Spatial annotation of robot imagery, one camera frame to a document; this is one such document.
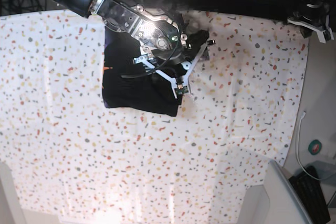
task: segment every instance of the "black garment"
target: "black garment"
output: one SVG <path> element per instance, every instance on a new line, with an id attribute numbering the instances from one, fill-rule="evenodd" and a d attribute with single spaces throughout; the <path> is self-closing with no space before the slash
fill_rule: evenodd
<path id="1" fill-rule="evenodd" d="M 122 74 L 144 71 L 142 64 L 133 64 L 133 58 L 140 56 L 139 42 L 129 34 L 117 34 L 110 30 L 106 32 L 106 42 L 102 89 L 106 108 L 128 107 L 176 116 L 182 97 L 175 99 L 170 83 L 161 76 L 121 78 Z"/>

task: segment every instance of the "terrazzo print tablecloth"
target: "terrazzo print tablecloth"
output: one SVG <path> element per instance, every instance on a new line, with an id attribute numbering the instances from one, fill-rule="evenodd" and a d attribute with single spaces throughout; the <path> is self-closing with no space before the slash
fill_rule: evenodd
<path id="1" fill-rule="evenodd" d="M 89 223 L 236 222 L 269 159 L 286 158 L 308 41 L 268 20 L 186 19 L 217 45 L 171 118 L 104 108 L 113 66 L 103 65 L 99 17 L 1 18 L 0 159 L 23 208 Z"/>

